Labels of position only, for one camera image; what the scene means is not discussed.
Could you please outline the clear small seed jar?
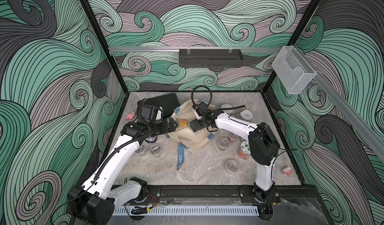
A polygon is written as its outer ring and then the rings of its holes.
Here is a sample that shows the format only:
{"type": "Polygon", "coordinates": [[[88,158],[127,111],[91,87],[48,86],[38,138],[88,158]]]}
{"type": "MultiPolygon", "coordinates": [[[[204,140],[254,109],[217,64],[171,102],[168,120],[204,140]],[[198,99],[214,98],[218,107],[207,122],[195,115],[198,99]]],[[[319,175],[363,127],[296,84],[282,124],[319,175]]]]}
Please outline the clear small seed jar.
{"type": "Polygon", "coordinates": [[[239,165],[235,160],[228,160],[225,164],[225,169],[228,174],[234,174],[238,171],[239,165]]]}

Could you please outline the white mesh wall basket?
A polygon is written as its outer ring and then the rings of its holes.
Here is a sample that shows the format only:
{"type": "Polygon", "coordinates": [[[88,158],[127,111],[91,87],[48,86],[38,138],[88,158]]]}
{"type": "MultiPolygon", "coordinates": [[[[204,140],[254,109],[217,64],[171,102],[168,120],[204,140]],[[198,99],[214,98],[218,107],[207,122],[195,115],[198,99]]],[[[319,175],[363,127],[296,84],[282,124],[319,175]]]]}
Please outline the white mesh wall basket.
{"type": "Polygon", "coordinates": [[[300,94],[317,75],[302,50],[293,45],[282,47],[272,68],[288,94],[300,94]]]}

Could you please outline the green lid seed jar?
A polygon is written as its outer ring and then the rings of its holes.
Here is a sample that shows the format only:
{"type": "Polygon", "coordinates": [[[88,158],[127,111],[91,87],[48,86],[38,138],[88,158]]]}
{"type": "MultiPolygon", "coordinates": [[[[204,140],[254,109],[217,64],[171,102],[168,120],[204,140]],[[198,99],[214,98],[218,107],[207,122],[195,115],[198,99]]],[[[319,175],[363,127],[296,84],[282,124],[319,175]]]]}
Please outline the green lid seed jar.
{"type": "Polygon", "coordinates": [[[237,154],[240,159],[247,160],[251,157],[250,145],[247,141],[240,144],[237,150],[237,154]]]}

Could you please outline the cream canvas tote bag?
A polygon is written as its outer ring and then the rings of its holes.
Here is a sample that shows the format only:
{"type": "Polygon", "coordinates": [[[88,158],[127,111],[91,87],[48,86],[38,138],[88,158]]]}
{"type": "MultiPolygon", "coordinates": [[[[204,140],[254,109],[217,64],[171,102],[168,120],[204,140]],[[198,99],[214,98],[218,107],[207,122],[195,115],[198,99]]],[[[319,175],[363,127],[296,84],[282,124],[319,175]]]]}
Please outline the cream canvas tote bag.
{"type": "Polygon", "coordinates": [[[192,101],[186,101],[177,107],[171,115],[171,118],[173,118],[176,122],[177,119],[186,119],[189,121],[187,128],[177,128],[175,132],[169,133],[170,138],[179,142],[177,156],[177,170],[179,170],[185,161],[185,150],[202,148],[209,141],[212,141],[215,138],[215,132],[209,132],[207,129],[200,130],[196,134],[192,132],[190,122],[196,119],[192,101]]]}

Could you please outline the black wall shelf tray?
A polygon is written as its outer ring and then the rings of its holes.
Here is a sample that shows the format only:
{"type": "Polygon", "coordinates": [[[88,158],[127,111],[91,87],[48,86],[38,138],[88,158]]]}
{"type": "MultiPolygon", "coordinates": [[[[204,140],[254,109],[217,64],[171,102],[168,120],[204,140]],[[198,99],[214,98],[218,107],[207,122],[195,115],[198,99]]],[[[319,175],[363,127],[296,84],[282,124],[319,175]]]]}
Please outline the black wall shelf tray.
{"type": "Polygon", "coordinates": [[[179,65],[183,68],[239,68],[244,62],[240,49],[180,49],[179,65]]]}

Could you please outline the orange label jar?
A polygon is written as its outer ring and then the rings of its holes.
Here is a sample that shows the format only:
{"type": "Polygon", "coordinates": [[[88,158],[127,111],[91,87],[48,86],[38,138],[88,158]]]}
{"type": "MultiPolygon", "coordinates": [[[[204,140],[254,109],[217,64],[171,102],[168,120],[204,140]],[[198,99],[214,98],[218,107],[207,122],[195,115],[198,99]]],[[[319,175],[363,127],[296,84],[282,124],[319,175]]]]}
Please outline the orange label jar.
{"type": "Polygon", "coordinates": [[[177,119],[178,128],[184,129],[188,127],[189,121],[186,119],[177,119]]]}

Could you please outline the purple yellow label seed can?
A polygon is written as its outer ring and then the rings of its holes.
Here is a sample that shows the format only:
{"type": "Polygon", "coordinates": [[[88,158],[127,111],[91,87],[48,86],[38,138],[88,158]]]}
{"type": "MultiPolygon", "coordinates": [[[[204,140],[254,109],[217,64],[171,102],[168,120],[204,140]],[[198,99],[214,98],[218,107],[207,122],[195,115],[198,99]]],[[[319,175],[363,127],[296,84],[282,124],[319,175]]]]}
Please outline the purple yellow label seed can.
{"type": "Polygon", "coordinates": [[[151,137],[151,138],[146,138],[145,141],[148,144],[155,144],[158,141],[158,137],[155,136],[155,137],[151,137]]]}

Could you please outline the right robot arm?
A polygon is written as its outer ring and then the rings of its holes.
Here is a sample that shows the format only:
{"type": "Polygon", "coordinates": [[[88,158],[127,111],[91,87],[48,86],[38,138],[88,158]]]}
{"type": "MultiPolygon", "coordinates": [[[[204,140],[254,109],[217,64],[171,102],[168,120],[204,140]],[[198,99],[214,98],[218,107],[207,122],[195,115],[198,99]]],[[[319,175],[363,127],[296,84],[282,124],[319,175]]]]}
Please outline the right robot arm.
{"type": "Polygon", "coordinates": [[[266,123],[253,124],[236,119],[226,113],[227,110],[246,109],[245,105],[228,108],[211,109],[213,93],[205,85],[198,85],[191,92],[192,108],[196,119],[190,122],[191,130],[197,133],[209,127],[226,130],[233,133],[248,142],[250,146],[250,155],[257,163],[257,177],[254,183],[255,194],[262,199],[273,192],[275,185],[273,179],[273,168],[276,159],[279,157],[279,151],[287,152],[288,149],[281,148],[275,134],[266,123]],[[204,88],[210,93],[208,103],[200,102],[197,104],[194,100],[194,93],[204,88]]]}

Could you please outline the black ribbed hard case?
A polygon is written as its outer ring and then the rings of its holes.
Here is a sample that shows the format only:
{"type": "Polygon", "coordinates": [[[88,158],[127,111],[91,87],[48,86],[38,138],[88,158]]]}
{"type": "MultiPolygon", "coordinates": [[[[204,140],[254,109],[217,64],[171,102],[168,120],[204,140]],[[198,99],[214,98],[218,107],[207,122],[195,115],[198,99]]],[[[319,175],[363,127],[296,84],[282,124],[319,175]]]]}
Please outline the black ribbed hard case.
{"type": "Polygon", "coordinates": [[[174,110],[180,106],[180,102],[175,93],[142,99],[138,102],[138,105],[142,104],[160,107],[164,112],[164,118],[169,118],[174,113],[174,110]]]}

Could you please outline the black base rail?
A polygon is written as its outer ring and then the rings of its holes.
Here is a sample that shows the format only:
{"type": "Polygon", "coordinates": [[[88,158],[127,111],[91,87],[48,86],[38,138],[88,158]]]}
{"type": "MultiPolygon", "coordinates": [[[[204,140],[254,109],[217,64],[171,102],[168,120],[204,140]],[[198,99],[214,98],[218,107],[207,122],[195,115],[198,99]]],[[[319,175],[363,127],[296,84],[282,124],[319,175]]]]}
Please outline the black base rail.
{"type": "Polygon", "coordinates": [[[283,199],[316,198],[320,194],[315,186],[278,186],[275,185],[269,192],[260,192],[251,185],[147,185],[147,196],[141,201],[130,199],[130,204],[152,203],[167,204],[175,200],[213,200],[228,199],[240,201],[243,204],[270,204],[283,199]]]}

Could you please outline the pink toy pig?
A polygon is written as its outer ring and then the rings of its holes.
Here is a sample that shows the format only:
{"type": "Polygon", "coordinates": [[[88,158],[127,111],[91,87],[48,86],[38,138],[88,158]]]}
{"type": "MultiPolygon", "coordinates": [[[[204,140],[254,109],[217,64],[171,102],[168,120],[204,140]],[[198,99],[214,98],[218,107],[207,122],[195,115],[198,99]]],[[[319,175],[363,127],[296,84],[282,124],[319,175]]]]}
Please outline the pink toy pig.
{"type": "Polygon", "coordinates": [[[131,111],[126,114],[126,120],[133,121],[136,118],[136,113],[134,111],[131,111]]]}

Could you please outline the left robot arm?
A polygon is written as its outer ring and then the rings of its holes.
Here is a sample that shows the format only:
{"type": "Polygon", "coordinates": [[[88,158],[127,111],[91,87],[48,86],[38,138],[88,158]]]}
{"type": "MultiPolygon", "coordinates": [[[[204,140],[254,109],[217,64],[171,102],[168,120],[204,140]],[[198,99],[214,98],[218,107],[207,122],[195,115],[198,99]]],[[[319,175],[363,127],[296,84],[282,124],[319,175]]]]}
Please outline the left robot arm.
{"type": "Polygon", "coordinates": [[[147,138],[175,132],[178,123],[173,118],[164,118],[163,110],[152,105],[140,105],[136,120],[124,125],[114,148],[80,187],[68,192],[71,215],[91,225],[108,223],[116,208],[133,200],[142,202],[147,198],[147,182],[136,177],[124,185],[113,184],[130,157],[147,138]]]}

